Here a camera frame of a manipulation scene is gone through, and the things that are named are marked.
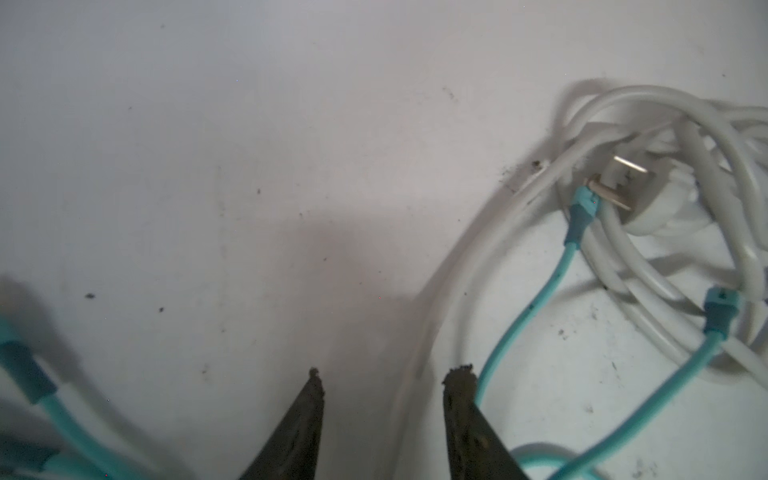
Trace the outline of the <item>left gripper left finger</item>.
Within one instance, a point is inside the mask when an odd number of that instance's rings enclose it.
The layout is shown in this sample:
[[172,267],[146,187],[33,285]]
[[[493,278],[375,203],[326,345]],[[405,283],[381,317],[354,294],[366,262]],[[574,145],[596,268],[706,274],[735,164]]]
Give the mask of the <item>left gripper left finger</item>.
[[319,370],[309,377],[240,480],[312,480],[321,443],[325,391]]

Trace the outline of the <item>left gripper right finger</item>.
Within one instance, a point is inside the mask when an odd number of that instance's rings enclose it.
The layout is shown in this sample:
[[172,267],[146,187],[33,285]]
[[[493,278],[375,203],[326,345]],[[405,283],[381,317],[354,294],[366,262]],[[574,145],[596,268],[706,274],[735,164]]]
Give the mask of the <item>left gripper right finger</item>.
[[451,369],[442,385],[450,478],[528,479],[475,404],[472,365]]

